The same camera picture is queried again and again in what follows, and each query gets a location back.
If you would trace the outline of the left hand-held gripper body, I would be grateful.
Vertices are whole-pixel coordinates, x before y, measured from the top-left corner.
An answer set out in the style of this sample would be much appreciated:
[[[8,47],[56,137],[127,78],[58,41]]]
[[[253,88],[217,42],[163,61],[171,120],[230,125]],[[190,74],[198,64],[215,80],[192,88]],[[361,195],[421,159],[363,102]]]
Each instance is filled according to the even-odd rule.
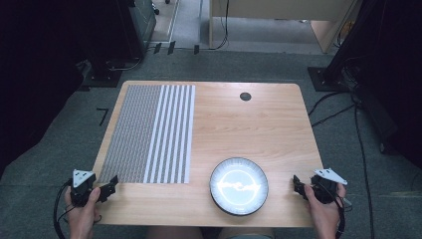
[[[84,207],[88,203],[96,179],[96,174],[92,171],[73,171],[70,193],[73,206]]]

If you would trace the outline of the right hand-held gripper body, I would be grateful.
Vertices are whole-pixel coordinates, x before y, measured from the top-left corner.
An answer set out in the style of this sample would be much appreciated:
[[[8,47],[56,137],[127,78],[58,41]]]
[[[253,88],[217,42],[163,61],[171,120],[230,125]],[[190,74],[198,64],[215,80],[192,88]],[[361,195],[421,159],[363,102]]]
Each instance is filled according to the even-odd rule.
[[[347,185],[347,181],[331,168],[316,169],[315,175],[311,178],[316,199],[323,204],[335,201],[339,183]]]

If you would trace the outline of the person's right hand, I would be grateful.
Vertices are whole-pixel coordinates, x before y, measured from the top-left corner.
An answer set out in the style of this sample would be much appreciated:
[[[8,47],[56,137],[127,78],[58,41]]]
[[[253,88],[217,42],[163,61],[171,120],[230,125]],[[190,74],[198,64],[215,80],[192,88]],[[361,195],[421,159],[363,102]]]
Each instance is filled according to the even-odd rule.
[[[313,189],[305,185],[305,193],[308,199],[308,210],[313,220],[317,239],[335,239],[337,224],[340,217],[337,205],[320,203]]]

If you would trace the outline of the person's left hand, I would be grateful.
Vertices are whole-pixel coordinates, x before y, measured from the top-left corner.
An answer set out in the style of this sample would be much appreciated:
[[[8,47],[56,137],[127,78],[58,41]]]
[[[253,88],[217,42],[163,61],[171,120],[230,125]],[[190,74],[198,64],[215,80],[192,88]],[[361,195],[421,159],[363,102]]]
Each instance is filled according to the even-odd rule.
[[[68,213],[70,239],[92,239],[94,224],[101,219],[97,209],[97,201],[101,190],[95,188],[84,207],[76,207]]]

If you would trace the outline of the grey striped placemat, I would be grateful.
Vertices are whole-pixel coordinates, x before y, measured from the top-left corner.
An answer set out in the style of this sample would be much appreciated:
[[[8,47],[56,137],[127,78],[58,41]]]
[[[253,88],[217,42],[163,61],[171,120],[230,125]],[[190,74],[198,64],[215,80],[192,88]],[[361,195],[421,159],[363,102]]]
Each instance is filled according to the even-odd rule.
[[[187,183],[195,95],[192,85],[128,86],[100,181]]]

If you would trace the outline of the round white plate black rim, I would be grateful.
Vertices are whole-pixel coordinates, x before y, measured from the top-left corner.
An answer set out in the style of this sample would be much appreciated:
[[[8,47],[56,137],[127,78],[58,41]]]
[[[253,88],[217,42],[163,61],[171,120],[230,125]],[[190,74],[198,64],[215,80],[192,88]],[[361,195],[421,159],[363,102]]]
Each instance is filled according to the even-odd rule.
[[[269,194],[269,182],[263,169],[244,157],[220,162],[211,173],[209,188],[215,204],[235,216],[255,213]]]

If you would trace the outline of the black tape corner mark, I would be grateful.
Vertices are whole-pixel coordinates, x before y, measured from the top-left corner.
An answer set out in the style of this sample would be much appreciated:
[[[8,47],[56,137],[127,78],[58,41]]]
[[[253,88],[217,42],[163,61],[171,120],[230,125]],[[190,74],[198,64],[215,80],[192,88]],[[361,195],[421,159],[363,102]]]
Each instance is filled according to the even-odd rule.
[[[98,112],[102,112],[103,113],[102,119],[101,119],[101,121],[99,123],[99,126],[102,126],[104,124],[105,120],[106,120],[106,117],[107,117],[107,114],[108,114],[109,109],[107,109],[107,108],[96,108],[96,110]]]

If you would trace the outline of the black stand base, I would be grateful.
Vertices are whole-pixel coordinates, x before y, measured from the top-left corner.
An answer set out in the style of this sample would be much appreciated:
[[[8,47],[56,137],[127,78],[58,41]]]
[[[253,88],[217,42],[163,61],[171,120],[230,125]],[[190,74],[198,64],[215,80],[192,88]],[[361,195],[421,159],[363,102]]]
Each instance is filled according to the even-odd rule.
[[[342,74],[333,75],[328,68],[308,67],[308,73],[317,92],[348,92]]]
[[[116,88],[121,71],[110,69],[107,64],[85,61],[83,88]]]

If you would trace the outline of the light wooden desk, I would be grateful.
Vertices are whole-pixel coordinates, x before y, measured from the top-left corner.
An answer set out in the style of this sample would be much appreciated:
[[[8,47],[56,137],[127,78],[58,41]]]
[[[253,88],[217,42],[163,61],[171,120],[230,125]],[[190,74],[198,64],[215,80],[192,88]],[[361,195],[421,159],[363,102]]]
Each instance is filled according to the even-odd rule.
[[[213,46],[216,17],[310,20],[323,53],[331,48],[362,0],[208,0],[209,46]]]

